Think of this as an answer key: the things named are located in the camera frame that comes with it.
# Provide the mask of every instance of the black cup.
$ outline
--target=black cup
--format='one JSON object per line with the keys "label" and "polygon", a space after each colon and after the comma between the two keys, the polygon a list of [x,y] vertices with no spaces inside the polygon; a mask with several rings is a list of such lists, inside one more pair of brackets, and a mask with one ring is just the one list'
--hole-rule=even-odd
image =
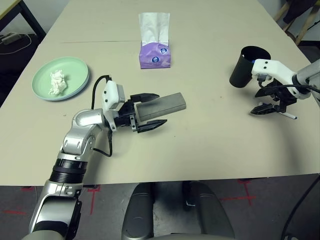
{"label": "black cup", "polygon": [[258,46],[246,46],[242,48],[239,60],[229,79],[232,86],[244,88],[252,78],[252,68],[257,59],[270,60],[270,54]]}

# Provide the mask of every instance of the tissue box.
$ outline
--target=tissue box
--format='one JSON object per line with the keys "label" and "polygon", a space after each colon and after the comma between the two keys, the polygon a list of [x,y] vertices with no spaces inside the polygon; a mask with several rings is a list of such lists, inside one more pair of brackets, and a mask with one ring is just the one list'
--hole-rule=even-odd
{"label": "tissue box", "polygon": [[170,68],[169,19],[170,13],[165,12],[139,14],[141,32],[139,61],[141,69]]}
{"label": "tissue box", "polygon": [[139,61],[141,69],[170,68],[170,48],[158,42],[151,42],[144,46],[141,45]]}

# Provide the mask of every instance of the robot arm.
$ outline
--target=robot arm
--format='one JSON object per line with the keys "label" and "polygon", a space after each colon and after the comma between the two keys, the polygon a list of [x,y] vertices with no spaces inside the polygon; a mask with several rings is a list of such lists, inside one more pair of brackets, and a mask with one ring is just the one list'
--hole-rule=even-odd
{"label": "robot arm", "polygon": [[[81,216],[82,202],[79,196],[83,189],[83,178],[92,151],[96,150],[98,134],[108,128],[108,136],[117,127],[131,126],[138,133],[153,130],[167,120],[154,120],[139,125],[135,102],[146,102],[158,98],[152,93],[130,96],[125,102],[123,87],[109,76],[102,94],[103,109],[86,109],[72,119],[50,178],[45,182],[29,225],[29,235],[23,240],[71,240],[76,236]],[[112,155],[111,138],[109,138]]]}
{"label": "robot arm", "polygon": [[[251,113],[256,115],[269,113],[285,113],[287,106],[297,99],[310,97],[311,92],[320,106],[320,59],[309,66],[294,72],[279,61],[257,59],[252,71],[257,77],[261,89],[255,97],[271,96],[279,105],[263,104],[255,107]],[[264,81],[272,82],[263,86]]]}

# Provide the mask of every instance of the black cable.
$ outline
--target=black cable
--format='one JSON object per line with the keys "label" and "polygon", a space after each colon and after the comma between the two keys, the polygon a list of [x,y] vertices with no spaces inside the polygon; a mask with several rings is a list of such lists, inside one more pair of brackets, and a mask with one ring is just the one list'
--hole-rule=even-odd
{"label": "black cable", "polygon": [[93,85],[93,89],[92,89],[92,101],[91,101],[91,109],[92,110],[95,108],[96,89],[97,89],[98,83],[102,79],[105,79],[105,83],[107,83],[109,80],[111,81],[111,78],[109,77],[109,75],[102,75],[95,81],[95,83]]}
{"label": "black cable", "polygon": [[112,130],[111,129],[109,129],[109,131],[108,131],[108,141],[109,141],[109,154],[98,149],[98,148],[93,148],[93,150],[97,151],[107,157],[111,157],[112,156]]}
{"label": "black cable", "polygon": [[[107,83],[108,81],[112,81],[112,79],[109,75],[102,75],[95,81],[95,83],[93,85],[93,89],[92,89],[92,101],[91,101],[91,109],[92,110],[95,108],[96,89],[97,89],[98,83],[102,79],[105,79],[105,83]],[[93,150],[97,151],[107,157],[111,157],[112,156],[112,130],[111,129],[109,129],[109,131],[108,131],[108,141],[109,141],[109,154],[98,149],[98,148],[93,148]]]}
{"label": "black cable", "polygon": [[307,29],[307,31],[308,30],[310,30],[310,29],[312,29],[315,25],[317,25],[318,23],[320,23],[320,20],[319,21],[316,21],[312,26],[310,26],[308,29]]}
{"label": "black cable", "polygon": [[293,216],[295,215],[298,207],[301,205],[301,203],[305,200],[305,198],[307,197],[307,195],[310,193],[310,191],[314,188],[314,186],[317,184],[317,182],[320,181],[320,175],[313,181],[313,183],[311,184],[311,186],[305,191],[305,193],[302,195],[302,197],[299,199],[299,201],[295,204],[294,208],[292,209],[292,211],[289,214],[288,219],[286,220],[282,233],[281,233],[281,238],[280,240],[284,240],[285,236],[286,236],[286,232],[289,226],[289,223],[291,221],[291,219],[293,218]]}
{"label": "black cable", "polygon": [[277,86],[262,86],[262,83],[259,82],[259,86],[262,89],[271,89],[271,88],[281,89],[281,88],[287,88],[287,87],[306,88],[306,89],[310,89],[310,90],[315,91],[315,92],[320,94],[320,90],[319,89],[317,89],[317,88],[315,88],[313,86],[309,86],[309,85],[287,84],[287,85],[277,85]]}

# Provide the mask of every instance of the mint green plate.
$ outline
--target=mint green plate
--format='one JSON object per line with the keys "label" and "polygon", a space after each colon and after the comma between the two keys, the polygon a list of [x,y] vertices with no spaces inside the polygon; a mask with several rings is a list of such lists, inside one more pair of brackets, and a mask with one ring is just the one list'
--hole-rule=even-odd
{"label": "mint green plate", "polygon": [[[62,70],[66,89],[57,95],[50,95],[50,73]],[[34,75],[32,90],[37,97],[47,101],[59,101],[78,94],[88,83],[89,71],[84,61],[72,56],[56,58],[43,65]]]}

